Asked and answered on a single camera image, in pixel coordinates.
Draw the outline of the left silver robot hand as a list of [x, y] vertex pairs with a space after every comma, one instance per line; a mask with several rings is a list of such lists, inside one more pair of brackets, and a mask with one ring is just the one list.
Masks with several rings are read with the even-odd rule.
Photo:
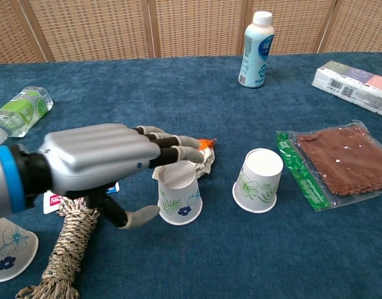
[[157, 205], [124, 211], [106, 195], [115, 182], [146, 168], [178, 161], [202, 163], [199, 140], [167, 133], [155, 126], [129, 128], [105, 123], [48, 133], [42, 156], [38, 192], [52, 191], [67, 198], [82, 197], [119, 229], [146, 224], [159, 214]]

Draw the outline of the white drink bottle blue label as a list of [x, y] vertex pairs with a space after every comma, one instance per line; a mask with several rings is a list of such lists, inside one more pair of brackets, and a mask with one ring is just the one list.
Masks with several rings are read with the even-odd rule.
[[274, 40], [272, 13], [257, 11], [244, 33], [244, 50], [238, 81], [247, 88], [259, 88], [265, 82], [266, 63]]

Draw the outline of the zip bag brown cloths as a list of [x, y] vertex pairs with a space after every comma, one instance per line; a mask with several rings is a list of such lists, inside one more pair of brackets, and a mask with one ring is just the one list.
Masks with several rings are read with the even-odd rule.
[[360, 120], [309, 132], [276, 131], [275, 141], [316, 212], [382, 194], [382, 144]]

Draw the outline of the white floral paper cup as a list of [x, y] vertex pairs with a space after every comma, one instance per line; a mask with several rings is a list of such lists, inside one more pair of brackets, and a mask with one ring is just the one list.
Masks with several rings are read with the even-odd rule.
[[248, 152], [232, 187], [238, 206], [255, 214], [270, 211], [277, 202], [283, 167], [282, 158], [270, 149], [256, 148]]
[[201, 198], [196, 170], [188, 161], [160, 168], [158, 173], [160, 216], [172, 225], [186, 225], [201, 213]]
[[6, 218], [0, 218], [0, 283], [12, 280], [34, 260], [39, 239]]

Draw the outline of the correction tape blister pack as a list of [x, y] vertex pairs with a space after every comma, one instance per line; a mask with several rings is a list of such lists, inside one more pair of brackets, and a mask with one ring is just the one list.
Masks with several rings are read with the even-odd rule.
[[[119, 182], [117, 181], [113, 186], [109, 187], [106, 190], [107, 194], [113, 194], [120, 190]], [[44, 214], [50, 214], [52, 212], [55, 212], [59, 209], [59, 204], [64, 200], [67, 199], [65, 196], [54, 194], [51, 191], [47, 191], [44, 193], [43, 196], [43, 212]]]

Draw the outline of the pastel tissue multipack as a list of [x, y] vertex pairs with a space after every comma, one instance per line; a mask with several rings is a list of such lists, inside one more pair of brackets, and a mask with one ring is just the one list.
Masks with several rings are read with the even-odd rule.
[[312, 85], [382, 116], [382, 76], [333, 60], [316, 69]]

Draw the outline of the orange white snack packet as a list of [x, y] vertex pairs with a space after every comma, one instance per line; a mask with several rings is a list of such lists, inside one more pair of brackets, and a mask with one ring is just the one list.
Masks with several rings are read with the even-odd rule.
[[185, 161], [196, 170], [196, 177], [209, 174], [215, 162], [214, 145], [216, 140], [196, 139], [184, 135], [158, 136], [151, 141], [159, 146], [161, 154], [151, 160], [150, 167], [157, 168], [157, 174], [163, 166]]

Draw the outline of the blue tablecloth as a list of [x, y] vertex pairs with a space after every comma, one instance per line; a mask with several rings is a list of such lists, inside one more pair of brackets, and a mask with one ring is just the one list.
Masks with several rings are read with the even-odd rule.
[[100, 123], [216, 140], [192, 223], [120, 230], [99, 218], [75, 277], [81, 299], [382, 299], [382, 195], [315, 212], [285, 169], [271, 211], [232, 198], [245, 155], [276, 150], [277, 131], [360, 120], [382, 144], [382, 116], [312, 86], [330, 60], [382, 76], [382, 53], [273, 55], [258, 89], [239, 84], [238, 56], [0, 64], [0, 107], [28, 86], [54, 101], [17, 140], [30, 152], [48, 132]]

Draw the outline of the clear bottle green label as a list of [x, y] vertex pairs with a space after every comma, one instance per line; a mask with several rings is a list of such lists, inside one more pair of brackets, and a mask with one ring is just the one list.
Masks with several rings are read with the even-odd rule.
[[26, 87], [0, 108], [0, 145], [21, 138], [53, 107], [43, 87]]

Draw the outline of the wicker folding screen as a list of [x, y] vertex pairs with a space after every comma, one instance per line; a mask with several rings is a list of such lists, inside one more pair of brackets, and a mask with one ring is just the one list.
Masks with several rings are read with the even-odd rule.
[[0, 64], [239, 55], [257, 11], [274, 55], [382, 52], [382, 0], [0, 0]]

